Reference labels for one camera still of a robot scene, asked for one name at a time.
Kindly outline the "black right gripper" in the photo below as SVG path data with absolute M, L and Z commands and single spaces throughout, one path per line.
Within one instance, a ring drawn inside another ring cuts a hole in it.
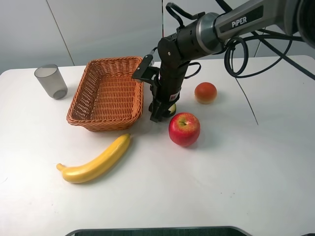
M 155 75 L 150 87 L 153 95 L 149 106 L 151 121 L 160 122 L 163 118 L 170 117 L 170 105 L 179 99 L 188 66 L 189 60 L 174 68 L 164 62 L 161 62 L 160 68 L 150 66 Z

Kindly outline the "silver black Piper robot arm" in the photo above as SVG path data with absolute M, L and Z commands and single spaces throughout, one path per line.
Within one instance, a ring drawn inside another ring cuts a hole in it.
M 174 3 L 166 5 L 179 27 L 157 45 L 161 65 L 150 108 L 152 121 L 161 121 L 177 102 L 188 66 L 195 59 L 222 53 L 227 72 L 241 78 L 248 63 L 250 40 L 261 41 L 282 59 L 286 54 L 272 46 L 269 39 L 315 45 L 312 0 L 250 0 L 235 9 L 220 0 L 219 5 L 224 10 L 221 15 L 190 15 Z

